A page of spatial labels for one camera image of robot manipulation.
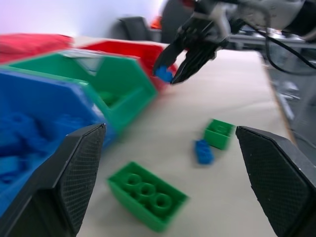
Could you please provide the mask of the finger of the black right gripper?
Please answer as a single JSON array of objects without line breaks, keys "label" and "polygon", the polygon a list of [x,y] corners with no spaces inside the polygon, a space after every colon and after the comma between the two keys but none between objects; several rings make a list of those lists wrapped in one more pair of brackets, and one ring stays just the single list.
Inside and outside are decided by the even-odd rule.
[{"label": "finger of the black right gripper", "polygon": [[218,44],[200,43],[190,46],[186,53],[185,60],[180,64],[171,84],[178,84],[188,80],[196,74],[209,60],[216,57]]},{"label": "finger of the black right gripper", "polygon": [[190,75],[188,53],[189,53],[190,39],[188,37],[177,37],[174,42],[167,46],[158,56],[154,63],[153,74],[158,75],[158,71],[162,68],[169,68],[173,65],[177,57],[185,50],[185,60],[180,64],[180,72],[176,72],[179,75]]}]

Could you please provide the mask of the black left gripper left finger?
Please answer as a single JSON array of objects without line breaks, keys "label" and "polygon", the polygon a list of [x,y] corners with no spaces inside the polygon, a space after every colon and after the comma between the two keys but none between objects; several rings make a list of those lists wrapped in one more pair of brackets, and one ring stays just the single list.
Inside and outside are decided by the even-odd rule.
[{"label": "black left gripper left finger", "polygon": [[75,237],[96,182],[105,124],[67,135],[0,218],[2,237]]}]

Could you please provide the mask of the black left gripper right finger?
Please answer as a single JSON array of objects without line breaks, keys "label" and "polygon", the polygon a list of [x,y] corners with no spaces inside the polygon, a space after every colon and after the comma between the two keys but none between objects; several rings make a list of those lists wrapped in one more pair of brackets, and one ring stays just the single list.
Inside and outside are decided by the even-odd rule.
[{"label": "black left gripper right finger", "polygon": [[316,166],[290,140],[238,126],[246,171],[278,237],[316,235]]}]

